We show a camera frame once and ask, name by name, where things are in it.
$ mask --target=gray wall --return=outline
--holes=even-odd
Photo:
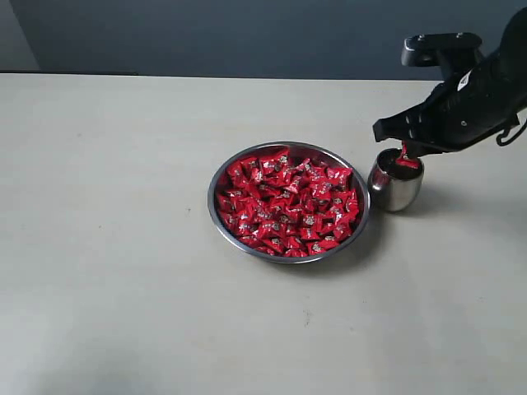
[[[525,0],[12,0],[44,70],[433,79],[403,38],[472,31],[494,49]]]
[[[0,70],[38,70],[9,0],[0,0]]]

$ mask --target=metal bowl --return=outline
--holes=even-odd
[[[280,148],[285,148],[285,147],[289,148],[290,154],[292,157],[311,158],[312,160],[323,160],[329,166],[348,167],[349,169],[353,170],[352,177],[350,178],[350,188],[355,188],[357,191],[357,197],[359,200],[359,209],[360,209],[360,213],[357,216],[358,221],[356,221],[356,223],[352,226],[353,228],[352,235],[348,237],[347,239],[345,239],[338,247],[335,247],[334,249],[330,249],[326,253],[319,253],[317,255],[311,255],[309,257],[303,257],[303,258],[285,258],[285,257],[277,257],[273,255],[268,255],[266,253],[260,253],[259,251],[256,251],[255,249],[252,249],[251,247],[238,241],[236,237],[233,236],[231,232],[229,232],[229,230],[223,225],[221,218],[217,214],[217,202],[216,202],[215,194],[217,190],[218,180],[220,179],[222,174],[226,172],[226,168],[232,162],[234,162],[235,160],[243,160],[244,158],[249,157],[249,156],[257,156],[257,157],[265,156],[265,155],[268,155],[269,153],[279,150]],[[349,244],[353,243],[353,241],[362,232],[362,230],[364,229],[368,221],[368,213],[370,211],[370,194],[368,193],[366,183],[364,182],[362,177],[357,173],[355,168],[351,166],[349,163],[347,163],[340,156],[335,155],[333,152],[330,152],[318,146],[304,144],[303,142],[269,142],[269,143],[260,144],[257,146],[252,146],[251,148],[247,148],[246,150],[243,150],[242,152],[237,153],[236,155],[232,156],[227,162],[225,162],[218,169],[218,171],[214,174],[214,177],[212,177],[211,184],[208,187],[208,210],[211,214],[212,222],[214,222],[214,225],[218,228],[220,233],[222,233],[223,237],[229,240],[238,249],[241,249],[242,251],[245,251],[246,253],[250,253],[251,255],[254,255],[255,257],[266,259],[268,261],[275,262],[275,263],[285,263],[285,264],[307,263],[307,262],[319,261],[320,259],[324,259],[331,255],[334,255],[338,251],[345,249]]]

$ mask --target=stainless steel cup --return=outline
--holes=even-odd
[[[400,211],[415,200],[421,188],[424,165],[411,169],[395,165],[401,150],[390,148],[382,151],[373,164],[368,177],[371,202],[386,211]]]

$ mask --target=bowl rim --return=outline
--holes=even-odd
[[[325,253],[319,253],[317,255],[310,255],[308,257],[303,257],[303,258],[278,257],[274,255],[269,255],[267,253],[260,253],[259,251],[252,249],[248,245],[241,243],[223,225],[222,220],[217,214],[215,203],[214,203],[217,182],[220,179],[221,175],[226,171],[227,166],[229,166],[232,162],[234,162],[241,156],[248,155],[250,152],[259,150],[261,148],[266,148],[269,146],[293,146],[293,145],[320,151],[324,153],[325,155],[331,156],[335,160],[339,161],[345,167],[352,169],[352,176],[357,179],[357,182],[361,186],[362,198],[364,200],[364,209],[362,212],[361,221],[359,222],[357,228],[355,229],[355,231],[352,233],[350,237],[348,237],[346,240],[344,240],[343,243],[341,243],[338,247],[335,247],[334,249],[330,249],[329,251]],[[355,240],[361,234],[361,232],[366,227],[366,223],[368,222],[368,217],[370,214],[371,200],[370,200],[370,193],[368,192],[368,188],[366,186],[366,183],[364,182],[364,179],[357,172],[357,169],[355,169],[355,167],[353,167],[347,160],[344,160],[341,156],[334,154],[333,152],[328,151],[325,148],[314,146],[314,145],[307,144],[304,142],[265,142],[262,144],[258,144],[256,146],[251,146],[249,148],[244,149],[243,151],[238,152],[237,154],[234,154],[228,160],[226,160],[222,166],[220,166],[220,168],[217,170],[217,172],[212,177],[211,183],[208,186],[207,204],[208,204],[208,212],[210,213],[210,216],[212,218],[212,222],[214,223],[214,225],[217,227],[217,229],[220,231],[223,237],[225,237],[227,241],[229,241],[231,244],[233,244],[238,249],[241,249],[242,251],[249,253],[255,257],[262,258],[267,261],[272,261],[274,263],[298,264],[298,263],[309,263],[309,262],[319,261],[320,259],[327,258],[328,256],[333,255],[345,249],[353,240]]]

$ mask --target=pile of candy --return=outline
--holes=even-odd
[[[356,191],[349,188],[352,170],[295,159],[283,149],[237,160],[219,181],[216,199],[223,223],[262,253],[325,253],[352,234],[359,214]]]

